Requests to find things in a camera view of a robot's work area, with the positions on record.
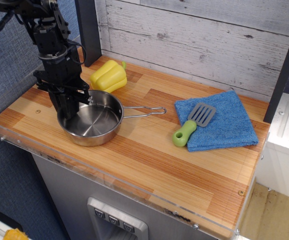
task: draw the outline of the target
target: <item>wooden cutting board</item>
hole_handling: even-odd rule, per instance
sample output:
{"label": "wooden cutting board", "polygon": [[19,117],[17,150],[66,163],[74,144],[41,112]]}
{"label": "wooden cutting board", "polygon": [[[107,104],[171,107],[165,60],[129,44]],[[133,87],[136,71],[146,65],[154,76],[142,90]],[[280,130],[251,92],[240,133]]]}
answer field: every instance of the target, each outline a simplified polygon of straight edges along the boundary
{"label": "wooden cutting board", "polygon": [[[90,75],[107,60],[102,56],[83,67],[81,78],[89,83]],[[230,238],[269,131],[270,125],[262,121],[268,103],[239,96],[258,145],[188,152],[172,143],[180,127],[175,101],[223,91],[129,63],[126,72],[127,85],[112,94],[124,106],[161,106],[166,114],[124,119],[111,141],[79,146],[59,126],[48,93],[33,86],[0,114],[0,136],[179,221],[198,223],[207,233]],[[134,113],[139,111],[125,110],[125,115]]]}

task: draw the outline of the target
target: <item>stainless steel pan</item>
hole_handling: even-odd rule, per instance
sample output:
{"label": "stainless steel pan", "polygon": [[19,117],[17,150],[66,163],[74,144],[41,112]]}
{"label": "stainless steel pan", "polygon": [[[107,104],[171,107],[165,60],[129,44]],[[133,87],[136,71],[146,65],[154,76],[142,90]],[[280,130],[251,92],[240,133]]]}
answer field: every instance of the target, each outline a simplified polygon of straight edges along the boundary
{"label": "stainless steel pan", "polygon": [[[113,139],[119,132],[121,122],[125,118],[146,117],[152,114],[165,114],[164,107],[123,106],[112,94],[89,90],[92,103],[80,103],[78,113],[71,119],[65,119],[61,109],[57,118],[67,137],[75,144],[82,146],[98,146]],[[124,109],[146,108],[152,111],[148,114],[124,116]]]}

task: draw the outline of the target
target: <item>bell pepper stem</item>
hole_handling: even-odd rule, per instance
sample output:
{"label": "bell pepper stem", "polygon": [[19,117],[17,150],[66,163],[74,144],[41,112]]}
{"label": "bell pepper stem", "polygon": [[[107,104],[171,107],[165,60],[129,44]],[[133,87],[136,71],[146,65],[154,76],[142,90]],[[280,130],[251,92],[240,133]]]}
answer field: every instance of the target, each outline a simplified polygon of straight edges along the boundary
{"label": "bell pepper stem", "polygon": [[125,61],[122,62],[122,67],[123,67],[124,70],[126,70],[127,64],[126,64]]}

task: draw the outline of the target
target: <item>whitewashed wood wall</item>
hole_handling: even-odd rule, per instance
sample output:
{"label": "whitewashed wood wall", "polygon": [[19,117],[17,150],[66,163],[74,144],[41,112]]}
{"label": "whitewashed wood wall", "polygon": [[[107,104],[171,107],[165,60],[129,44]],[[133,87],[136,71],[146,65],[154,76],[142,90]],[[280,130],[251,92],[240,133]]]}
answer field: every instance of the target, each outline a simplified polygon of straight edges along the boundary
{"label": "whitewashed wood wall", "polygon": [[102,54],[269,101],[289,0],[95,0]]}

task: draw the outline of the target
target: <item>pan handle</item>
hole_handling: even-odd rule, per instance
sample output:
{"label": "pan handle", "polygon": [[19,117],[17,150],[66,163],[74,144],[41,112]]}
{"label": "pan handle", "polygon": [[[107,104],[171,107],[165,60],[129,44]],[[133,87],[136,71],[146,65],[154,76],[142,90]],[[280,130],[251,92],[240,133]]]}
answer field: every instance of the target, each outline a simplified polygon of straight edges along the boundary
{"label": "pan handle", "polygon": [[124,106],[124,109],[150,109],[150,110],[157,110],[157,109],[162,109],[163,111],[153,111],[148,114],[143,114],[143,115],[131,115],[131,116],[123,116],[124,119],[129,119],[129,118],[140,118],[140,117],[147,117],[151,114],[165,114],[167,112],[167,109],[165,107],[147,107],[147,106]]}

